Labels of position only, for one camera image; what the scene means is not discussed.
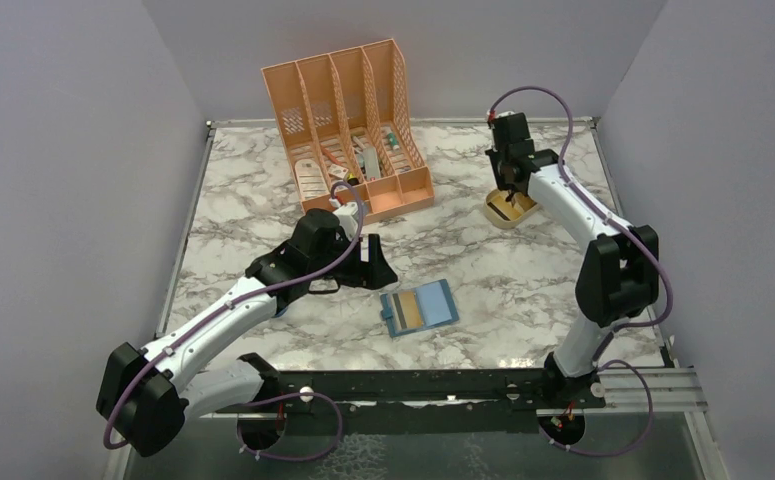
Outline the blue card holder wallet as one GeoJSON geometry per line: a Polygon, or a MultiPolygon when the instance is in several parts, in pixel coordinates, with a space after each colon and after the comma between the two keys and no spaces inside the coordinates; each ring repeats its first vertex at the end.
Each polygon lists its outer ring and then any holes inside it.
{"type": "Polygon", "coordinates": [[[450,285],[445,279],[429,282],[412,289],[382,294],[380,303],[380,316],[389,335],[393,338],[451,325],[459,321],[457,306],[450,285]],[[416,330],[397,333],[394,328],[392,295],[408,290],[414,291],[417,295],[424,326],[416,330]]]}

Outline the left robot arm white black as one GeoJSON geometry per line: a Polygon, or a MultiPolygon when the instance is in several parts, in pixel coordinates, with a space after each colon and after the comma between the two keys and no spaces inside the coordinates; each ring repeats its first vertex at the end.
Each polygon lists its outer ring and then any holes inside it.
{"type": "Polygon", "coordinates": [[[199,371],[236,338],[314,294],[313,282],[368,290],[396,282],[378,235],[369,235],[369,257],[361,256],[366,214],[366,206],[357,203],[308,211],[288,240],[255,259],[198,317],[143,347],[128,342],[116,347],[107,358],[95,404],[106,421],[104,447],[131,446],[142,456],[162,450],[197,404],[188,399],[187,388],[199,371]]]}

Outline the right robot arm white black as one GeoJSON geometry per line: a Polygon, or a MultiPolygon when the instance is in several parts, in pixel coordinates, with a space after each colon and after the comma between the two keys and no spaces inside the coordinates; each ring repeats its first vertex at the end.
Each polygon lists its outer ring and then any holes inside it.
{"type": "Polygon", "coordinates": [[[493,145],[486,154],[507,200],[525,195],[557,220],[583,253],[575,286],[579,314],[548,355],[542,398],[563,407],[595,381],[612,336],[652,305],[659,292],[658,235],[635,227],[588,192],[561,154],[535,147],[522,113],[490,115],[493,145]]]}

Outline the loose striped card in tray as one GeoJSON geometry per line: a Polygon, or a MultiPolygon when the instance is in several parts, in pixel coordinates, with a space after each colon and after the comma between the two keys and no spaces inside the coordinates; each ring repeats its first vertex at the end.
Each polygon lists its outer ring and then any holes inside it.
{"type": "Polygon", "coordinates": [[[509,215],[509,212],[507,210],[502,210],[497,204],[493,202],[488,202],[487,207],[492,212],[492,214],[495,215],[497,218],[499,218],[502,222],[511,221],[511,216],[509,215]]]}

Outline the beige oval card tray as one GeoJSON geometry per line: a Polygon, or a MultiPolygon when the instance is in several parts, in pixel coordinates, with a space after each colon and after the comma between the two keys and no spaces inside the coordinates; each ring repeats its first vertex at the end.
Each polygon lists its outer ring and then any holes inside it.
{"type": "Polygon", "coordinates": [[[486,196],[482,211],[485,218],[492,225],[499,229],[507,230],[517,227],[531,215],[536,213],[540,208],[541,206],[527,195],[515,194],[514,196],[510,196],[508,192],[493,189],[486,196]],[[511,216],[511,221],[502,222],[499,218],[493,215],[487,207],[488,202],[493,202],[497,204],[502,210],[507,210],[511,216]]]}

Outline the blue white round coaster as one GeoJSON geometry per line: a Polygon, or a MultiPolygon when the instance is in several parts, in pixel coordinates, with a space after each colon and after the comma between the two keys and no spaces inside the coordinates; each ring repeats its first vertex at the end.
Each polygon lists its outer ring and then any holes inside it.
{"type": "Polygon", "coordinates": [[[272,318],[279,318],[279,317],[282,317],[282,316],[283,316],[283,315],[284,315],[284,314],[287,312],[288,308],[289,308],[289,305],[285,305],[283,308],[280,308],[280,309],[279,309],[279,310],[278,310],[278,311],[277,311],[277,312],[276,312],[276,313],[273,315],[273,317],[272,317],[272,318]]]}

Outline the orange plastic desk organizer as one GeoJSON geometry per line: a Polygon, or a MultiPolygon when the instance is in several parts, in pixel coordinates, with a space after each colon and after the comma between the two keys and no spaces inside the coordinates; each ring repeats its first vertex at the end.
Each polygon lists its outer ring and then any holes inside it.
{"type": "Polygon", "coordinates": [[[262,70],[300,205],[331,210],[358,193],[369,223],[433,205],[431,171],[410,125],[404,56],[392,39],[262,70]],[[362,151],[376,149],[382,177],[368,181],[362,151]]]}

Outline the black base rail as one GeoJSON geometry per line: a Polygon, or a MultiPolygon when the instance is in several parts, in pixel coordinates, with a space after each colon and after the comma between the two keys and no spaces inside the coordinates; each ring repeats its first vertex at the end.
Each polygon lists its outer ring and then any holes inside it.
{"type": "Polygon", "coordinates": [[[534,434],[541,415],[601,409],[591,385],[555,394],[536,368],[282,371],[260,399],[222,408],[247,431],[289,436],[504,432],[534,434]]]}

